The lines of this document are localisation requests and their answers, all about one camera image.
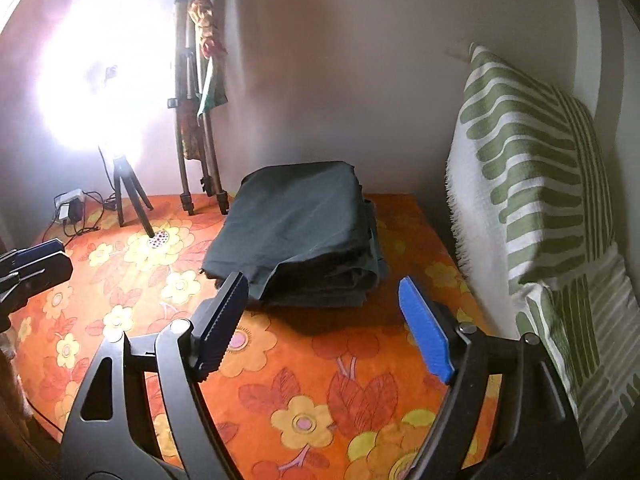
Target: flower center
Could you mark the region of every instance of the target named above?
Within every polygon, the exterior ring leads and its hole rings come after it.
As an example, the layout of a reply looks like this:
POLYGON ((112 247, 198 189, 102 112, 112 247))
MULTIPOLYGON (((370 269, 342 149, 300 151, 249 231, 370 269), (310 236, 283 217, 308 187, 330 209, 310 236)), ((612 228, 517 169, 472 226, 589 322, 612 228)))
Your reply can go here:
POLYGON ((297 433, 311 433, 315 430, 318 423, 316 422, 313 416, 308 415, 307 413, 301 413, 300 415, 296 415, 291 423, 293 427, 293 431, 297 433))
POLYGON ((242 350, 249 343, 249 336, 243 330, 236 330, 231 336, 228 349, 232 352, 238 352, 242 350))
POLYGON ((389 471, 389 480, 404 480, 416 455, 417 453, 413 452, 401 456, 389 471))
POLYGON ((153 238, 146 242, 152 249, 157 249, 169 241, 169 233, 164 229, 159 230, 153 238))

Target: stack of folded fabric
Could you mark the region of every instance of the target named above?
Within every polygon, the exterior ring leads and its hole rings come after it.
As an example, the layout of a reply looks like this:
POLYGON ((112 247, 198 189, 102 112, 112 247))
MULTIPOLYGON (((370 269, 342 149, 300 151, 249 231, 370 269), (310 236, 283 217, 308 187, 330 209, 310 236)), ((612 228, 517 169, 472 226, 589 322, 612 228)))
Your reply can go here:
POLYGON ((297 306, 361 306, 388 273, 373 204, 344 162, 246 176, 202 270, 242 272, 252 298, 297 306))

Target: orange floral tablecloth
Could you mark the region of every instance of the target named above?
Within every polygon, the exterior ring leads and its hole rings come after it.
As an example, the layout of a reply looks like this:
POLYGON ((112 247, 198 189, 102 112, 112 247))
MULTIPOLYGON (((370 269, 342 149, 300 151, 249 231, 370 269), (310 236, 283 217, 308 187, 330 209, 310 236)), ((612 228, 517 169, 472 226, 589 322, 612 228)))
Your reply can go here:
MULTIPOLYGON (((390 277, 363 308, 268 308, 245 312, 220 370, 202 392, 245 478, 401 479, 424 440, 446 388, 427 371, 398 307, 399 280, 416 276, 459 320, 485 328, 476 302, 410 196, 371 196, 390 277)), ((135 219, 73 240, 74 273, 12 316, 17 367, 41 412, 64 427, 79 383, 103 337, 158 332, 214 296, 197 271, 223 225, 215 201, 152 197, 154 243, 135 219)), ((93 211, 91 225, 99 215, 93 211)), ((54 232, 49 237, 60 236, 54 232)), ((147 388, 165 459, 179 463, 158 378, 147 388)), ((466 464, 481 459, 497 402, 490 381, 466 464)), ((44 422, 51 433, 60 434, 44 422)))

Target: blue gripper pad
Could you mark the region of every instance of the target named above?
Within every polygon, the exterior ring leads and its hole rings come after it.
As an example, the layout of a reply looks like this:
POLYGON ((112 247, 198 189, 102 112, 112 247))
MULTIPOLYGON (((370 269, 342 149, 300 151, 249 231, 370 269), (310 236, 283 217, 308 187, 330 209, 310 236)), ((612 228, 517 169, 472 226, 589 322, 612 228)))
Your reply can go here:
POLYGON ((448 384, 455 372, 449 352, 449 340, 426 298, 422 296, 411 278, 406 277, 400 281, 398 299, 400 310, 418 343, 429 372, 448 384))
POLYGON ((216 297, 199 304, 191 316, 189 364, 196 381, 204 381, 220 366, 248 299, 247 279, 240 272, 233 272, 216 297))

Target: green and white pillow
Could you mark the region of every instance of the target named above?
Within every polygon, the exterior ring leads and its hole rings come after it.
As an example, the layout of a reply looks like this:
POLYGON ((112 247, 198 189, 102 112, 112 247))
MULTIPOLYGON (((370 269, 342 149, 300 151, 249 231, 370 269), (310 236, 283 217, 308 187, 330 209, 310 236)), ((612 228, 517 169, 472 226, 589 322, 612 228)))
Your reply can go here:
POLYGON ((472 46, 447 192, 468 284, 498 334, 541 337, 591 463, 640 394, 640 310, 588 110, 472 46))

